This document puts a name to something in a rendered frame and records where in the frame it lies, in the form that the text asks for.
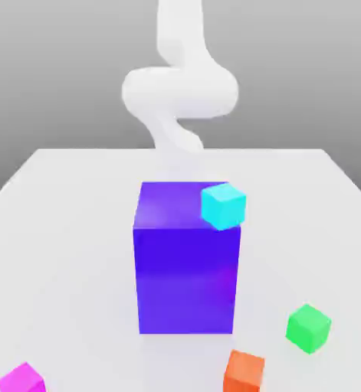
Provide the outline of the small cyan cube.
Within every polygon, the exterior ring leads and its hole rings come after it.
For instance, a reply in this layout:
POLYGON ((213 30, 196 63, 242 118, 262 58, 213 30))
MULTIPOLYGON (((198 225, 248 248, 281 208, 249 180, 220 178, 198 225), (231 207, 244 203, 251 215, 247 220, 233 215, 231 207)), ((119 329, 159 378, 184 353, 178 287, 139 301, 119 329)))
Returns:
POLYGON ((204 188, 201 216, 217 230, 241 225, 245 220, 246 194, 229 183, 204 188))

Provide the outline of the small orange cube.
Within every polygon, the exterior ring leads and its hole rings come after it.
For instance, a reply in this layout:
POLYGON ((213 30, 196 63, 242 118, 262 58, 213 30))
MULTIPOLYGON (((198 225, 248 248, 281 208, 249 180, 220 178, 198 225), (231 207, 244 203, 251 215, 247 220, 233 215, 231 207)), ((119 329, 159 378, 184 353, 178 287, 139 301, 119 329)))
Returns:
POLYGON ((260 392, 265 360, 232 350, 224 373, 223 392, 260 392))

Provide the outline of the large purple box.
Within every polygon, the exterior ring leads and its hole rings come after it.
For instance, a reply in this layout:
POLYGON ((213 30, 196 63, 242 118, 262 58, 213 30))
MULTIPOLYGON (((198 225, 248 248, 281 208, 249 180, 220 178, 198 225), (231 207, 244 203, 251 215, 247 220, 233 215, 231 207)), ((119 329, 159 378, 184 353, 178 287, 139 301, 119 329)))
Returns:
POLYGON ((139 331, 233 331, 241 228, 201 217, 208 182, 145 181, 133 223, 139 331))

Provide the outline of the small green cube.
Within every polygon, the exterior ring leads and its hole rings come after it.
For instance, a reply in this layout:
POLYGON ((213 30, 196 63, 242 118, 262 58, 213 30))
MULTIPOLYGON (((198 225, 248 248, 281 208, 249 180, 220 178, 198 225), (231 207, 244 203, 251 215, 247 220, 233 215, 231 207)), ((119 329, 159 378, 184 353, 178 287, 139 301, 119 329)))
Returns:
POLYGON ((304 304, 290 315, 286 338, 304 352, 313 354, 327 341, 331 324, 331 318, 304 304))

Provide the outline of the small magenta cube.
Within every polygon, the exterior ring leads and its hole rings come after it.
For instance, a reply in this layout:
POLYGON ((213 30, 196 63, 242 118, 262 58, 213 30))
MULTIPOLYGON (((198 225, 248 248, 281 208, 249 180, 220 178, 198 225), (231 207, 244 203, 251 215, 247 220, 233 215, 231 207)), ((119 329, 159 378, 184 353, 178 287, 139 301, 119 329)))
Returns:
POLYGON ((0 378, 0 392, 47 392, 44 378, 25 362, 0 378))

